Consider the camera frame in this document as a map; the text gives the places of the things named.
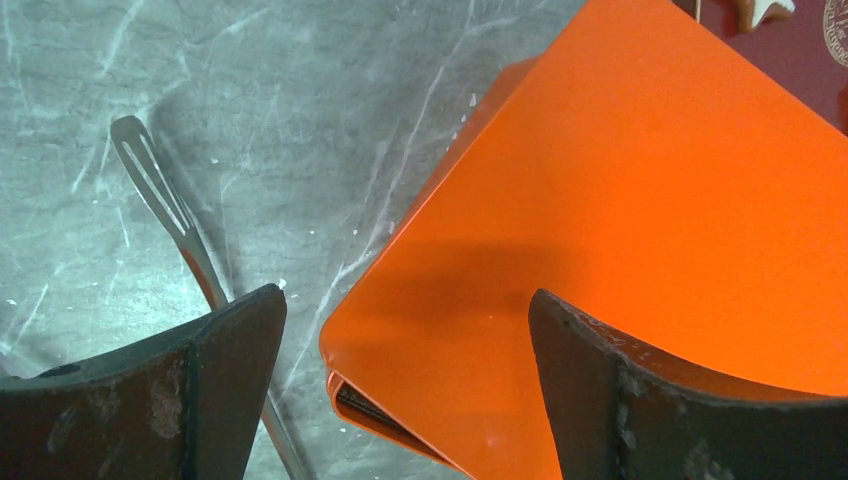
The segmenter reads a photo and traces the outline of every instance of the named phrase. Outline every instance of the printed circular emblem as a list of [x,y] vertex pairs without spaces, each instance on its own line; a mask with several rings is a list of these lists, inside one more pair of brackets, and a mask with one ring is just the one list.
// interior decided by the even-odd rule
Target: printed circular emblem
[[848,67],[848,0],[827,0],[822,26],[830,55],[840,65]]

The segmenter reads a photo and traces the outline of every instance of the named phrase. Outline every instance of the orange binder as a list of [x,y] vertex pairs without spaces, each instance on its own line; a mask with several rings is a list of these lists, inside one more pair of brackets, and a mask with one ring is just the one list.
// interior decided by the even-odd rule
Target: orange binder
[[504,71],[328,319],[334,407],[473,478],[559,478],[538,288],[705,367],[848,394],[846,187],[844,136],[671,2],[589,0]]

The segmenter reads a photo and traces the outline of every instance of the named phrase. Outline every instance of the maroon surface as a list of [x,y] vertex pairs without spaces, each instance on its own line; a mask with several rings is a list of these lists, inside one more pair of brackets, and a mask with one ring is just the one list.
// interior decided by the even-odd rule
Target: maroon surface
[[848,133],[848,68],[831,55],[825,39],[825,8],[834,33],[848,51],[848,0],[795,0],[795,13],[753,33],[739,33],[731,0],[702,0],[701,24],[795,95],[825,120]]

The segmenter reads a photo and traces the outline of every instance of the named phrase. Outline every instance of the star-shaped cookie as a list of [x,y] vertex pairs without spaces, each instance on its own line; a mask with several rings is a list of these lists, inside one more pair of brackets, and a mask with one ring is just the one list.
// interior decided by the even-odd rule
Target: star-shaped cookie
[[795,12],[792,0],[735,0],[739,31],[751,33],[767,18],[786,20]]

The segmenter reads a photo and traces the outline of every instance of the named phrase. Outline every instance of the orange object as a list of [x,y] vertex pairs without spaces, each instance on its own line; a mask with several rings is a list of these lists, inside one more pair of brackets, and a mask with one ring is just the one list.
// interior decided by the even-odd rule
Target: orange object
[[559,478],[540,287],[705,367],[848,394],[846,187],[844,136],[671,2],[590,0],[325,324],[337,412],[474,478]]

